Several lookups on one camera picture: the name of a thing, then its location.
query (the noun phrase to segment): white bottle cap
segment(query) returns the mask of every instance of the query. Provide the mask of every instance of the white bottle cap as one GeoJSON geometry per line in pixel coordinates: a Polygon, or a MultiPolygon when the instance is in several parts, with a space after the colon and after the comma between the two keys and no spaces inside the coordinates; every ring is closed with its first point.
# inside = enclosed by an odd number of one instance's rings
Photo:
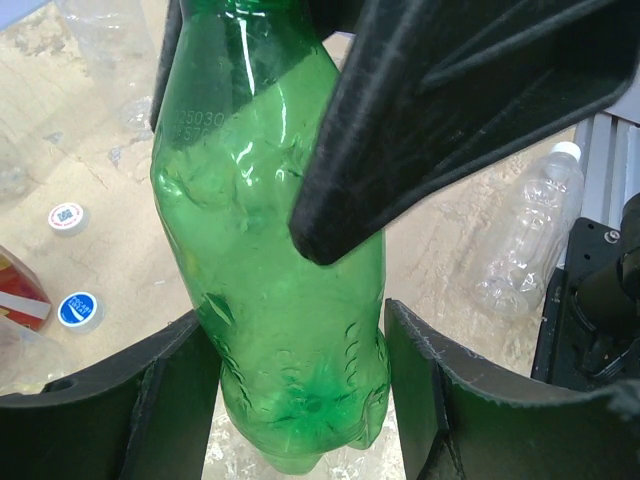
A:
{"type": "Polygon", "coordinates": [[[88,223],[88,213],[77,203],[62,203],[49,212],[49,226],[63,237],[79,234],[88,223]]]}
{"type": "Polygon", "coordinates": [[[65,298],[58,307],[58,320],[74,333],[89,333],[104,318],[104,305],[87,292],[76,292],[65,298]]]}
{"type": "Polygon", "coordinates": [[[556,143],[551,149],[551,153],[566,153],[576,159],[576,162],[580,161],[582,157],[582,151],[580,147],[573,142],[560,142],[556,143]]]}

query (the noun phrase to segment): clear plastic bottle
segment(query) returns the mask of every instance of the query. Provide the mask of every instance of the clear plastic bottle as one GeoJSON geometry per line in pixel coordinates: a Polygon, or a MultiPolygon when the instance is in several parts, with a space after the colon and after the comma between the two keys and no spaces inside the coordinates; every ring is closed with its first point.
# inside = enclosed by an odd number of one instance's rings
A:
{"type": "Polygon", "coordinates": [[[55,0],[120,123],[149,128],[157,54],[138,0],[55,0]]]}
{"type": "Polygon", "coordinates": [[[0,395],[39,393],[74,370],[62,345],[0,315],[0,395]]]}
{"type": "Polygon", "coordinates": [[[558,143],[510,188],[469,271],[469,293],[484,308],[522,315],[540,305],[580,214],[580,155],[575,143],[558,143]]]}

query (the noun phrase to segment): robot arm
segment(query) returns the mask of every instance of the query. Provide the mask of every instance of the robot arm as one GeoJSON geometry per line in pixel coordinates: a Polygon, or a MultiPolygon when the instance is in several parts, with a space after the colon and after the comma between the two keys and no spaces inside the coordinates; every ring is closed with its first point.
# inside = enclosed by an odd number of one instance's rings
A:
{"type": "Polygon", "coordinates": [[[612,105],[638,65],[636,0],[308,3],[319,35],[358,33],[289,225],[323,265],[431,193],[612,105]]]}

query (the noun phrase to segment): dusty floor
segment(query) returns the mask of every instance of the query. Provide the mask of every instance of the dusty floor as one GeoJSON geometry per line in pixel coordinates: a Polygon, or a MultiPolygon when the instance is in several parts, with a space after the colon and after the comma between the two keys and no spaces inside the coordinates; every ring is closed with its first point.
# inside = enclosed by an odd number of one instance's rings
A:
{"type": "MultiPolygon", "coordinates": [[[[164,0],[143,2],[156,48],[164,0]]],[[[348,44],[327,42],[340,61],[348,44]]],[[[57,304],[87,290],[102,298],[104,323],[75,336],[55,321],[44,333],[91,365],[163,328],[190,308],[156,216],[148,181],[151,140],[113,122],[52,5],[0,34],[0,118],[5,140],[29,162],[33,189],[0,211],[0,244],[25,261],[57,304]],[[73,201],[91,213],[74,238],[56,237],[46,222],[56,204],[73,201]]],[[[466,260],[491,218],[494,195],[565,132],[448,188],[414,208],[387,232],[387,296],[496,363],[528,375],[539,317],[517,321],[479,314],[460,294],[466,260]]],[[[203,478],[279,479],[235,432],[218,403],[203,478]]],[[[311,479],[402,479],[393,408],[368,452],[327,455],[311,479]]]]}

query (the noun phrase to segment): black machine part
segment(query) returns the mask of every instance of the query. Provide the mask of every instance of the black machine part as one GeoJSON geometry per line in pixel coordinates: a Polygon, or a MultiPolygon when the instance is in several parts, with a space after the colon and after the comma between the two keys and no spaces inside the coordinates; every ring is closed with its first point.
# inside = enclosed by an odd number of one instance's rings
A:
{"type": "Polygon", "coordinates": [[[0,478],[201,478],[220,366],[190,312],[38,395],[0,396],[0,478]]]}
{"type": "MultiPolygon", "coordinates": [[[[612,105],[640,52],[637,0],[307,3],[322,38],[357,33],[289,224],[318,264],[431,193],[612,105]]],[[[181,26],[170,0],[152,127],[181,26]]]]}
{"type": "Polygon", "coordinates": [[[620,231],[579,219],[547,290],[532,377],[573,390],[640,378],[640,194],[620,231]]]}
{"type": "Polygon", "coordinates": [[[495,365],[387,300],[407,480],[636,479],[640,380],[576,392],[495,365]]]}

